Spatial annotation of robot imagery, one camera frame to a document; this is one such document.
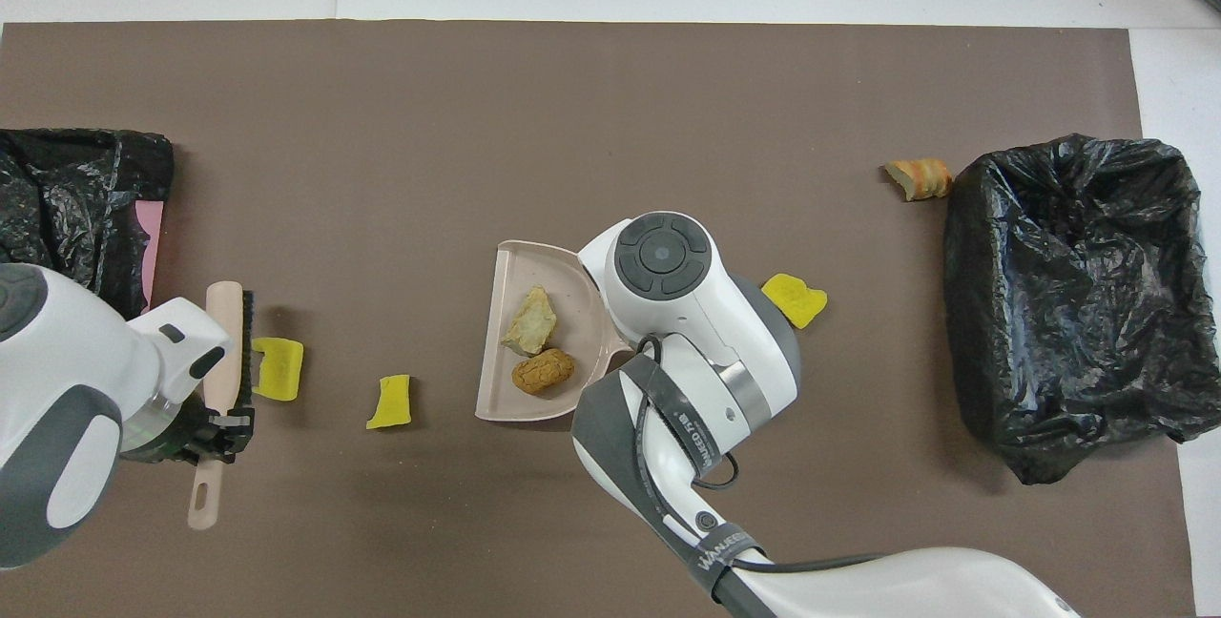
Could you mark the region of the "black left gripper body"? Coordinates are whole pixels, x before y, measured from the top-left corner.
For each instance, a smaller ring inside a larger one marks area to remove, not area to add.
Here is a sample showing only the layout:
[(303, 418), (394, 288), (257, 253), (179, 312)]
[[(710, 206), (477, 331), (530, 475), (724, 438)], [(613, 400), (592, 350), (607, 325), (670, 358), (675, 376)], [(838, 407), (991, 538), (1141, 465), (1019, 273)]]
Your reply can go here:
[(209, 416), (209, 408), (200, 396), (189, 394), (175, 403), (162, 394), (153, 394), (122, 425), (118, 458), (144, 464), (165, 460), (187, 460), (187, 436), (190, 419)]

